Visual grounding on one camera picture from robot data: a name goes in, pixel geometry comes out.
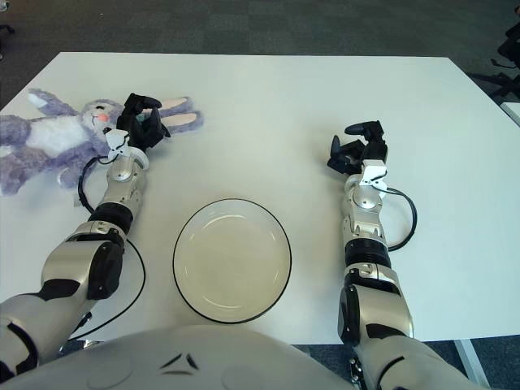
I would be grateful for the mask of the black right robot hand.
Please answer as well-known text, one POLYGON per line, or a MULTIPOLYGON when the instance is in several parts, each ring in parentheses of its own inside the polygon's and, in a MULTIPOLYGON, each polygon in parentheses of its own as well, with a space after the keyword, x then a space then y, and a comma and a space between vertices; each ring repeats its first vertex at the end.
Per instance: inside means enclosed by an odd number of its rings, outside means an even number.
POLYGON ((350 125, 345 128, 344 133, 362 136, 366 144, 355 140, 341 145, 339 137, 334 136, 327 161, 331 169, 340 174, 354 175, 362 173, 362 163, 365 160, 386 162, 388 147, 383 139, 384 130, 378 120, 350 125))

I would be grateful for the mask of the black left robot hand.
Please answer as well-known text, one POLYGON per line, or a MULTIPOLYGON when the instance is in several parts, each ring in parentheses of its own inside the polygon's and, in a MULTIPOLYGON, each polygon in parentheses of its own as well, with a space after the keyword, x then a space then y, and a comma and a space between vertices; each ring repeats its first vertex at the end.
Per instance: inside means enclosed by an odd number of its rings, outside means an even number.
POLYGON ((162 103, 152 97, 130 93, 117 119, 117 128, 129 134, 128 145, 145 152, 171 134, 162 123, 162 103))

